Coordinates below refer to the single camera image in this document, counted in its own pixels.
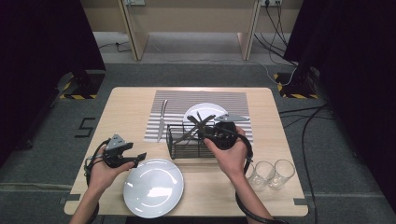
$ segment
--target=knife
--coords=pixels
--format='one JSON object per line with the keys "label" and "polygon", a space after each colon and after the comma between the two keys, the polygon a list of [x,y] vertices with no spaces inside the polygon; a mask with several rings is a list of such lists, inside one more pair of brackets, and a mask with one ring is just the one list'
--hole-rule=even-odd
{"label": "knife", "polygon": [[165,127],[165,121],[163,121],[163,114],[165,113],[166,104],[168,104],[168,100],[163,100],[163,108],[161,109],[160,128],[158,130],[157,142],[160,142],[161,137],[163,136],[163,128]]}

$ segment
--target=white plate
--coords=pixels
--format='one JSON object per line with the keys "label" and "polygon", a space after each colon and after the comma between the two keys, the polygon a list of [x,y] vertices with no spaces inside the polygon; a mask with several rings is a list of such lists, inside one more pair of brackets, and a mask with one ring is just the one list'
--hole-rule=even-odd
{"label": "white plate", "polygon": [[227,114],[228,112],[221,106],[219,105],[214,105],[210,103],[202,103],[198,105],[192,106],[187,112],[184,114],[183,117],[183,124],[187,125],[185,126],[186,131],[189,131],[191,129],[191,126],[193,123],[187,119],[188,115],[194,116],[197,120],[199,120],[197,111],[199,112],[199,115],[201,116],[201,119],[206,119],[207,117],[211,115],[216,115],[216,117]]}
{"label": "white plate", "polygon": [[183,175],[172,162],[152,159],[141,162],[124,184],[124,201],[139,217],[160,217],[171,211],[181,198]]}

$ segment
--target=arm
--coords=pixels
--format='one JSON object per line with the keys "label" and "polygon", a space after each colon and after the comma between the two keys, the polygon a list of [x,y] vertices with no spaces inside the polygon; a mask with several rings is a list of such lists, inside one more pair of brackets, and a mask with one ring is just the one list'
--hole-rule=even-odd
{"label": "arm", "polygon": [[[245,131],[241,128],[236,127],[236,130],[239,134],[245,135]],[[209,139],[205,139],[205,144],[218,160],[221,171],[226,174],[233,183],[236,193],[246,209],[256,216],[273,219],[245,177],[244,164],[248,150],[242,140],[238,138],[233,147],[228,150],[218,149]],[[249,217],[247,221],[249,224],[260,223]]]}
{"label": "arm", "polygon": [[[101,147],[98,153],[103,154],[105,148],[106,146]],[[101,158],[97,158],[94,162],[97,163],[92,167],[90,185],[72,216],[70,224],[87,223],[102,194],[111,186],[114,179],[120,173],[130,170],[134,166],[133,162],[127,162],[120,167],[110,168]]]}

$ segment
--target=person's right hand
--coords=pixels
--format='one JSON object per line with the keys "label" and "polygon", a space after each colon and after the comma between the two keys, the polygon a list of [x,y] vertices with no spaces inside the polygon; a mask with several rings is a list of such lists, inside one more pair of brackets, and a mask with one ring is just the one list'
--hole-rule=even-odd
{"label": "person's right hand", "polygon": [[[236,131],[239,134],[245,135],[245,131],[239,127],[236,127]],[[238,138],[235,144],[230,149],[226,150],[221,150],[216,147],[215,143],[210,139],[206,138],[204,139],[204,142],[209,150],[215,155],[218,160],[219,167],[224,174],[229,178],[245,175],[244,164],[248,149],[242,139]]]}

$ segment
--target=gray carpet floor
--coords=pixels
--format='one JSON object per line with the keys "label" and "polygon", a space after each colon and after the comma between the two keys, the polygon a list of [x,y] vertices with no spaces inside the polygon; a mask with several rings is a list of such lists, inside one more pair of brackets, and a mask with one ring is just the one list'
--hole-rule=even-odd
{"label": "gray carpet floor", "polygon": [[[291,72],[287,66],[267,66],[270,77]],[[14,151],[0,169],[0,223],[67,223],[64,198],[84,159],[106,100],[115,87],[219,86],[267,87],[279,112],[324,105],[323,99],[291,99],[279,95],[276,84],[258,64],[107,64],[106,76],[94,100],[57,100],[36,130],[33,148]],[[355,157],[347,136],[329,107],[306,127],[314,110],[282,113],[304,194],[306,217],[284,217],[290,223],[396,223],[396,216],[364,162]],[[87,134],[79,126],[93,127]],[[95,223],[125,223],[126,217],[99,216]],[[129,218],[135,223],[148,220]],[[150,223],[231,223],[228,219],[188,218],[150,220]]]}

